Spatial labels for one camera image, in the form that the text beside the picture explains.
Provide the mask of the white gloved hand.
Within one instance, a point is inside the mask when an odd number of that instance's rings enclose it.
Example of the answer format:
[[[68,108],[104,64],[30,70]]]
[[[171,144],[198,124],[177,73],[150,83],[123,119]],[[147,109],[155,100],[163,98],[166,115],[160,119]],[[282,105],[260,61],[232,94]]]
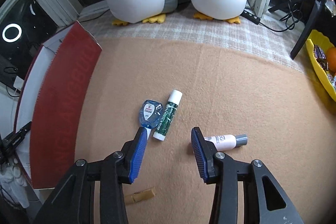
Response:
[[[1,166],[1,193],[13,205],[21,205],[24,209],[30,203],[26,192],[27,181],[16,165],[9,163]]]

